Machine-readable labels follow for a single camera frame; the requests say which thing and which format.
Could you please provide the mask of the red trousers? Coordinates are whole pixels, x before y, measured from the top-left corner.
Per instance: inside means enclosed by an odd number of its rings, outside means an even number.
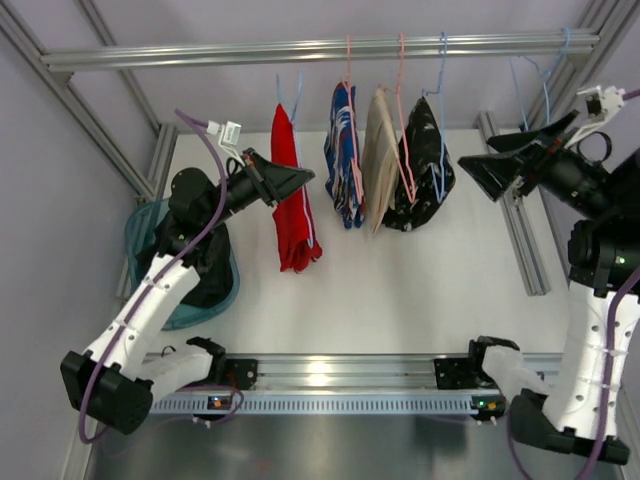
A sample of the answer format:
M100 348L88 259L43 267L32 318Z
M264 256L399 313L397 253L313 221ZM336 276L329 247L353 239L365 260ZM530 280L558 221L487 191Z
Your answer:
M271 160L298 167L294 126L283 105L276 106L271 129ZM272 214L276 227L280 271L303 272L323 254L315 232L307 189L302 187L280 203Z

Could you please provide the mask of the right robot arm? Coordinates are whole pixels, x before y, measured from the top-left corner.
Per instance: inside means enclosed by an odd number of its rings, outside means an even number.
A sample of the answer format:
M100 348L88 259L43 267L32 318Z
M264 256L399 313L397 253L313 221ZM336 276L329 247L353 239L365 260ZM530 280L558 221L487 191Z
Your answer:
M492 200L543 188L580 214L567 244L570 320L554 385L525 366L511 341L479 339L478 358L508 402L510 440L583 456L591 471L630 457L616 408L639 321L639 158L613 170L586 158L576 118L571 111L535 131L491 137L488 154L459 165Z

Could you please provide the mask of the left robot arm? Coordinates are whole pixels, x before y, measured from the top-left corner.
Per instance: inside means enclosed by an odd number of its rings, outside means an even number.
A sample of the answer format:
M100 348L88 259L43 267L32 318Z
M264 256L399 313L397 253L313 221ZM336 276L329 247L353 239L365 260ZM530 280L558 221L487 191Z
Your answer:
M154 361L147 355L182 300L206 286L212 233L258 200L276 206L289 199L315 174L275 164L252 148L218 169L217 183L196 167L174 176L147 273L105 331L83 352L70 351L62 360L65 389L81 422L92 418L129 435L155 402L184 387L231 385L226 350L210 339L192 337Z

